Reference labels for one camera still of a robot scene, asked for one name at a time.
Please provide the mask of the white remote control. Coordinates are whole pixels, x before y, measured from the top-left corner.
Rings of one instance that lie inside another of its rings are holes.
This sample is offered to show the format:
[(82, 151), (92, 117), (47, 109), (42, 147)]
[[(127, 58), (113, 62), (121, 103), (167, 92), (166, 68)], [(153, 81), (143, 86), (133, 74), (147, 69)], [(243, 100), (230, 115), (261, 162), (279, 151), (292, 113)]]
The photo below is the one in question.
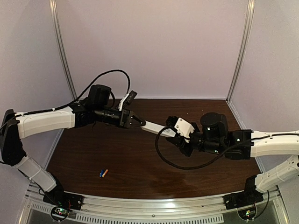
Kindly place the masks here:
[[(156, 123), (152, 123), (152, 122), (149, 122), (149, 121), (145, 121), (145, 125), (141, 127), (142, 130), (147, 131), (149, 133), (156, 134), (156, 135), (158, 135), (158, 133), (163, 128), (164, 128), (164, 126), (156, 124)], [(175, 137), (175, 135), (176, 135), (176, 133), (171, 129), (164, 130), (161, 133), (161, 136), (166, 137), (166, 138), (172, 138), (172, 137)]]

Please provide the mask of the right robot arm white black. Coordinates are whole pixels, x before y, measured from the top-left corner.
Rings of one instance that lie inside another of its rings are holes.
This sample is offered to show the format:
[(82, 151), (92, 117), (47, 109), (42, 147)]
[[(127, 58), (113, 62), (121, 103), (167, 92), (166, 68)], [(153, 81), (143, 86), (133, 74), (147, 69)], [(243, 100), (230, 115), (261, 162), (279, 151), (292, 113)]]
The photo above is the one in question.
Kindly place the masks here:
[(227, 210), (261, 202), (267, 190), (299, 174), (299, 132), (263, 133), (250, 129), (229, 131), (226, 116), (209, 112), (196, 123), (169, 116), (166, 126), (174, 131), (167, 140), (182, 154), (191, 156), (194, 150), (215, 154), (217, 158), (248, 160), (266, 155), (289, 155), (276, 167), (246, 179), (242, 192), (223, 196)]

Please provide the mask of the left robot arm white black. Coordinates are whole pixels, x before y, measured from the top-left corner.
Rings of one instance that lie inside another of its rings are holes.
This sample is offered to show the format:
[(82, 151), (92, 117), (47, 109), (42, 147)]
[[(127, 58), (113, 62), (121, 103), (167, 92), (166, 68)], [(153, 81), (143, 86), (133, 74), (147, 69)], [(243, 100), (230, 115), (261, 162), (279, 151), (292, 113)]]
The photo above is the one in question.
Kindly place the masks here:
[(22, 139), (38, 133), (57, 129), (84, 127), (103, 122), (119, 128), (142, 127), (145, 120), (124, 108), (136, 96), (134, 91), (127, 94), (118, 109), (107, 106), (112, 96), (111, 88), (92, 85), (88, 96), (62, 109), (51, 109), (41, 113), (15, 113), (7, 110), (0, 129), (0, 151), (2, 163), (17, 168), (34, 181), (44, 192), (45, 201), (63, 207), (67, 203), (64, 188), (57, 178), (30, 158), (23, 149)]

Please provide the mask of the orange battery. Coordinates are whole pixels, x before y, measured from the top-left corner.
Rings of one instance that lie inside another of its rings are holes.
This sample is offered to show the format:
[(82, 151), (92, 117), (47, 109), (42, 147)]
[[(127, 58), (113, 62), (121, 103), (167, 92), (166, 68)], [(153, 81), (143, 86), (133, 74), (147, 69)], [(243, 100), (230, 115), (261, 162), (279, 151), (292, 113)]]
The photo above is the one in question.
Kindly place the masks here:
[(101, 175), (102, 178), (104, 178), (106, 176), (106, 174), (108, 173), (108, 169), (106, 169), (103, 174)]

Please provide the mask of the front aluminium rail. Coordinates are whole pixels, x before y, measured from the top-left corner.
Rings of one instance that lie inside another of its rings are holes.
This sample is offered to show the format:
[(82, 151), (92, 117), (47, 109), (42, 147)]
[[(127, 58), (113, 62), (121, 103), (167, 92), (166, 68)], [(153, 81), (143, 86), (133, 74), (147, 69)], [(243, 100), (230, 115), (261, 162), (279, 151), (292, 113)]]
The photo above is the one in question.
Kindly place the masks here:
[(36, 184), (29, 184), (17, 224), (290, 224), (277, 187), (269, 190), (262, 202), (254, 204), (253, 221), (240, 218), (245, 208), (227, 210), (225, 194), (176, 199), (121, 199), (84, 195), (81, 210), (73, 210), (64, 221), (54, 220), (54, 205), (45, 203)]

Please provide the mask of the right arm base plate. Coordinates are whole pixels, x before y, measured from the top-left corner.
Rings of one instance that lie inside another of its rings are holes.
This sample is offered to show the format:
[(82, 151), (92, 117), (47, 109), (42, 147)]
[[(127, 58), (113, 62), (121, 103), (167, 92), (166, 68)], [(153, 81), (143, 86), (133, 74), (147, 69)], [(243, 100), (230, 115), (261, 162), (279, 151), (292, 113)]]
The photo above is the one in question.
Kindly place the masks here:
[(231, 193), (223, 196), (224, 204), (227, 210), (241, 208), (244, 206), (253, 205), (263, 201), (263, 194), (254, 191), (242, 191)]

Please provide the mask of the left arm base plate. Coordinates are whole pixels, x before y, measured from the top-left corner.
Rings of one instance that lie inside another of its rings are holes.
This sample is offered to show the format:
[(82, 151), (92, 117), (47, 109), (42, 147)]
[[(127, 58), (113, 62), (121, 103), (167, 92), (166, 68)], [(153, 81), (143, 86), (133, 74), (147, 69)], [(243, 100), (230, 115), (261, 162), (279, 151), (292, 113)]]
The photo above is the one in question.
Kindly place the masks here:
[(55, 193), (46, 192), (43, 201), (70, 210), (81, 210), (83, 198), (82, 195), (59, 191)]

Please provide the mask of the left aluminium frame post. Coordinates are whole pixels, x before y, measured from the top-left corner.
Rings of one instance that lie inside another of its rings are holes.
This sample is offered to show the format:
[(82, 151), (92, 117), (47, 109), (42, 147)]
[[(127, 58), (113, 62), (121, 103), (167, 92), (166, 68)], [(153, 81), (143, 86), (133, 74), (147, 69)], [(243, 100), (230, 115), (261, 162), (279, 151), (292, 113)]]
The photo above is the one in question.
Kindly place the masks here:
[(50, 3), (50, 12), (53, 20), (54, 25), (54, 32), (57, 41), (58, 52), (61, 60), (61, 64), (64, 70), (64, 75), (66, 78), (66, 82), (71, 94), (72, 99), (77, 97), (77, 93), (74, 87), (74, 83), (71, 77), (70, 68), (67, 61), (66, 51), (64, 48), (63, 37), (61, 32), (61, 27), (59, 23), (59, 16), (58, 16), (58, 9), (57, 9), (57, 1), (56, 0), (49, 0)]

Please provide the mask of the aluminium frame post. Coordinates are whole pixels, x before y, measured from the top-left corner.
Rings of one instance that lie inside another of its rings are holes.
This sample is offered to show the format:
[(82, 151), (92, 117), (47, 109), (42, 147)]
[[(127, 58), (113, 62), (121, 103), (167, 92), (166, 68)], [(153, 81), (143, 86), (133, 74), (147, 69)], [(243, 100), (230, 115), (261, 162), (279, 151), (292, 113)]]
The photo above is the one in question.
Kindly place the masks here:
[(236, 65), (235, 65), (235, 70), (233, 73), (233, 79), (228, 91), (228, 95), (226, 98), (226, 102), (229, 104), (232, 100), (236, 85), (237, 85), (237, 81), (239, 78), (239, 75), (241, 73), (241, 69), (242, 69), (242, 64), (245, 58), (245, 54), (246, 54), (246, 49), (247, 49), (247, 45), (248, 45), (248, 41), (250, 38), (250, 33), (251, 33), (251, 29), (252, 29), (252, 23), (253, 23), (253, 18), (254, 18), (254, 12), (255, 12), (255, 1), (254, 0), (249, 0), (247, 3), (247, 10), (245, 13), (245, 21), (244, 21), (244, 27), (243, 27), (243, 32), (242, 32), (242, 39), (241, 39), (241, 44), (240, 44), (240, 48), (239, 48), (239, 53), (238, 53), (238, 57), (237, 57), (237, 61), (236, 61)]
[(64, 48), (63, 37), (61, 32), (61, 27), (59, 23), (59, 16), (58, 16), (58, 9), (57, 9), (57, 1), (56, 0), (49, 0), (50, 3), (50, 12), (53, 20), (54, 25), (54, 32), (57, 41), (58, 52), (61, 60), (61, 64), (64, 70), (64, 75), (66, 78), (66, 82), (71, 94), (72, 99), (77, 97), (77, 93), (74, 87), (74, 83), (71, 77), (70, 68), (67, 61), (66, 51)]

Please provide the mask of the right aluminium frame post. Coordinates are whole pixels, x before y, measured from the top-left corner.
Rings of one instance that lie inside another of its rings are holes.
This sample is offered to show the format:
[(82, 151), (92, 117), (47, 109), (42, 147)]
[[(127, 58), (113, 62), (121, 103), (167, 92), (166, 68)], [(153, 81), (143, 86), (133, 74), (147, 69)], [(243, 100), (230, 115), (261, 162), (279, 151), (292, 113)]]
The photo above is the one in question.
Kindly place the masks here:
[(252, 23), (253, 23), (253, 18), (254, 18), (254, 12), (255, 12), (255, 1), (254, 0), (249, 0), (247, 3), (247, 10), (245, 13), (245, 21), (244, 21), (244, 27), (243, 27), (243, 32), (242, 32), (242, 39), (241, 39), (241, 44), (240, 44), (240, 48), (239, 48), (239, 53), (238, 53), (238, 57), (237, 57), (237, 61), (236, 61), (236, 65), (235, 65), (235, 70), (233, 73), (233, 79), (228, 91), (228, 95), (226, 98), (226, 102), (229, 104), (232, 100), (236, 85), (237, 85), (237, 81), (239, 78), (239, 75), (241, 73), (241, 69), (242, 69), (242, 64), (245, 58), (245, 54), (246, 54), (246, 49), (247, 49), (247, 45), (248, 45), (248, 41), (250, 38), (250, 33), (251, 33), (251, 29), (252, 29)]

